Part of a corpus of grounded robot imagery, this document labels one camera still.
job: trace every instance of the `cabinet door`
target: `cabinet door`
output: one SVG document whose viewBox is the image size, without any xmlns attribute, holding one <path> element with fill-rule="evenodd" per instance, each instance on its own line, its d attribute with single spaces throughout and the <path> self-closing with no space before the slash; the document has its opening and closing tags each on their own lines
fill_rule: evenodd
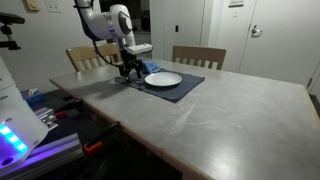
<svg viewBox="0 0 320 180">
<path fill-rule="evenodd" d="M 163 59 L 171 61 L 173 45 L 200 45 L 204 0 L 164 0 Z"/>
<path fill-rule="evenodd" d="M 239 72 L 307 86 L 320 60 L 319 6 L 257 0 Z"/>
</svg>

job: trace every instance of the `light switch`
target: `light switch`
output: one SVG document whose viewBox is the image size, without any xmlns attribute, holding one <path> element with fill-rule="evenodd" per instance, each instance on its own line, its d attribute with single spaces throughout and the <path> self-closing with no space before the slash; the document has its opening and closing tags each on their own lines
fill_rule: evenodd
<svg viewBox="0 0 320 180">
<path fill-rule="evenodd" d="M 45 0 L 48 12 L 61 13 L 58 0 Z"/>
<path fill-rule="evenodd" d="M 39 11 L 38 0 L 26 0 L 26 4 L 30 11 Z"/>
</svg>

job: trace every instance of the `cable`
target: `cable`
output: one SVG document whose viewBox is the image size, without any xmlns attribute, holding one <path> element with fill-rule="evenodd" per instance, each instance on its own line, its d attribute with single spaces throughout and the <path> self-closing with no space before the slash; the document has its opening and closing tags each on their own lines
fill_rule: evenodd
<svg viewBox="0 0 320 180">
<path fill-rule="evenodd" d="M 106 62 L 107 64 L 110 64 L 111 66 L 114 66 L 114 67 L 120 67 L 120 65 L 112 64 L 111 62 L 109 62 L 108 60 L 106 60 L 106 59 L 101 55 L 101 53 L 100 53 L 100 51 L 99 51 L 99 49 L 98 49 L 98 46 L 97 46 L 97 44 L 96 44 L 95 41 L 92 41 L 92 44 L 93 44 L 93 46 L 94 46 L 95 52 L 100 56 L 100 58 L 101 58 L 102 60 L 104 60 L 104 62 Z"/>
</svg>

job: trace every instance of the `dark placemat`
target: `dark placemat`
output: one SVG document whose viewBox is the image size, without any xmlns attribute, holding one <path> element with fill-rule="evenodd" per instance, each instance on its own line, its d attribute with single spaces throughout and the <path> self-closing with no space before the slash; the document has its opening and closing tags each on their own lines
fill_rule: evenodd
<svg viewBox="0 0 320 180">
<path fill-rule="evenodd" d="M 160 72 L 172 72 L 178 74 L 179 76 L 181 76 L 182 81 L 174 86 L 156 87 L 144 82 L 144 79 L 148 76 L 148 74 L 142 74 L 140 82 L 137 82 L 139 81 L 137 73 L 132 73 L 130 74 L 130 83 L 127 83 L 123 78 L 116 78 L 116 82 L 129 85 L 130 87 L 133 87 L 135 89 L 167 99 L 172 102 L 177 102 L 205 79 L 204 77 L 193 76 L 191 74 L 180 72 L 173 72 L 166 69 L 161 69 Z"/>
</svg>

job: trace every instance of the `white plate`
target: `white plate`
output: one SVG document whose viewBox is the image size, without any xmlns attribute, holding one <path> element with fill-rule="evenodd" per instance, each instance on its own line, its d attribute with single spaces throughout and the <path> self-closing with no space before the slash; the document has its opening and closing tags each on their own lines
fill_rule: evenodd
<svg viewBox="0 0 320 180">
<path fill-rule="evenodd" d="M 158 72 L 145 78 L 146 83 L 153 86 L 173 86 L 181 82 L 181 76 L 170 72 Z"/>
</svg>

